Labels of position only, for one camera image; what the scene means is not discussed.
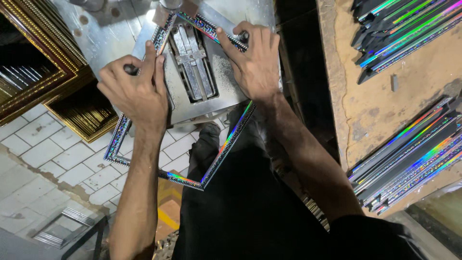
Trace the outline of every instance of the dust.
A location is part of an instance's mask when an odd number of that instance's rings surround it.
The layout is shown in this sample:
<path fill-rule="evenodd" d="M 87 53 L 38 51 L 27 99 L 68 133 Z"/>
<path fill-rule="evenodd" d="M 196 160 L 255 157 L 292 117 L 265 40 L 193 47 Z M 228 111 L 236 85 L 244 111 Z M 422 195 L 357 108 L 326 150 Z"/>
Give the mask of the dust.
<path fill-rule="evenodd" d="M 226 92 L 236 94 L 237 89 L 233 84 L 234 71 L 230 62 L 218 55 L 213 55 L 212 67 L 215 72 L 215 81 L 217 86 L 224 89 Z"/>

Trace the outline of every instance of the metal surface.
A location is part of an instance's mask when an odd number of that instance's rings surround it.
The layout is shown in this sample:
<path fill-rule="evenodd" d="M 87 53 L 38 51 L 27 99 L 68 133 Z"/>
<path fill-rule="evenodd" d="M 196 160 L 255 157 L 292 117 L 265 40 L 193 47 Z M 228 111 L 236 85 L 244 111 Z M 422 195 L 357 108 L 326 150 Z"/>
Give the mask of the metal surface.
<path fill-rule="evenodd" d="M 133 49 L 140 50 L 138 54 L 135 54 L 136 57 L 139 59 L 144 57 L 144 42 L 150 38 L 150 35 L 152 36 L 155 24 L 144 22 L 142 30 L 140 21 L 145 21 L 147 16 L 154 15 L 158 2 L 108 0 L 101 11 L 87 12 L 66 1 L 52 1 L 73 33 L 98 79 L 98 71 L 102 67 L 117 58 L 131 54 Z M 206 0 L 195 3 L 199 4 L 199 13 L 224 28 L 225 32 L 233 37 L 237 38 L 232 34 L 234 24 L 242 20 L 270 26 L 274 30 L 273 2 L 270 0 Z M 135 46 L 135 39 L 145 39 L 137 41 L 142 44 L 142 47 Z M 210 73 L 215 77 L 219 95 L 206 102 L 193 105 L 184 90 L 171 49 L 169 46 L 164 49 L 165 81 L 174 107 L 171 113 L 171 124 L 224 109 L 247 99 L 234 80 L 228 57 L 222 51 L 221 46 L 207 37 L 204 37 L 203 44 L 210 63 Z"/>
<path fill-rule="evenodd" d="M 191 46 L 189 45 L 189 40 L 186 37 L 186 32 L 184 31 L 184 26 L 179 25 L 178 30 L 172 33 L 173 39 L 175 40 L 175 45 L 178 49 L 180 55 L 188 55 L 188 51 L 191 52 Z M 201 100 L 201 90 L 199 89 L 199 84 L 197 83 L 196 76 L 194 75 L 193 66 L 196 65 L 196 62 L 185 62 L 183 64 L 184 72 L 189 82 L 190 90 L 192 92 L 192 99 Z"/>

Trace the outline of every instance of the stack of frame molding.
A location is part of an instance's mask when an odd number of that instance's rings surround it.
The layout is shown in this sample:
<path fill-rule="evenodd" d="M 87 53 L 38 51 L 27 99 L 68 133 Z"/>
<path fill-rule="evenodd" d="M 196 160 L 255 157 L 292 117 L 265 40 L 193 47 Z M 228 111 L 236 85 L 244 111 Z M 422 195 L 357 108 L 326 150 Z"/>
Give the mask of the stack of frame molding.
<path fill-rule="evenodd" d="M 363 53 L 358 84 L 385 70 L 462 20 L 462 0 L 355 0 L 362 24 L 351 44 Z"/>
<path fill-rule="evenodd" d="M 444 97 L 350 172 L 363 207 L 381 215 L 461 159 L 460 101 Z"/>

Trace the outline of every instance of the left hand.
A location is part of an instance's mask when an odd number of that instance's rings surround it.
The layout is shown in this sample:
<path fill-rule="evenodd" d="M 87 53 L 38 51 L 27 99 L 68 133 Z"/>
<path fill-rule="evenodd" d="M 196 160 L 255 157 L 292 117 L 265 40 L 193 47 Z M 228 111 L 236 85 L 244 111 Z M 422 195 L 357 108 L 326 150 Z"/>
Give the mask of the left hand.
<path fill-rule="evenodd" d="M 147 41 L 144 61 L 127 55 L 99 71 L 102 81 L 98 83 L 98 89 L 145 133 L 165 133 L 169 108 L 164 60 L 162 55 L 156 57 L 154 45 Z M 123 69 L 125 64 L 140 68 L 140 75 L 127 74 Z"/>

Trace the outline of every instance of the gold frame molding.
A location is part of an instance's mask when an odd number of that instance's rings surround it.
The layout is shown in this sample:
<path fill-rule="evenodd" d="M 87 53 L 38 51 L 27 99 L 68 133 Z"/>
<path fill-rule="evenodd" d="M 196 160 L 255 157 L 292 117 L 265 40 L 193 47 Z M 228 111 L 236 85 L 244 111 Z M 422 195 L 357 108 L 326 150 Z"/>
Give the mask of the gold frame molding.
<path fill-rule="evenodd" d="M 19 117 L 46 98 L 58 94 L 67 86 L 75 87 L 69 83 L 88 65 L 70 32 L 67 29 L 64 33 L 59 30 L 43 10 L 54 12 L 56 18 L 60 19 L 46 1 L 0 0 L 0 13 L 58 68 L 57 73 L 1 104 L 0 126 Z"/>

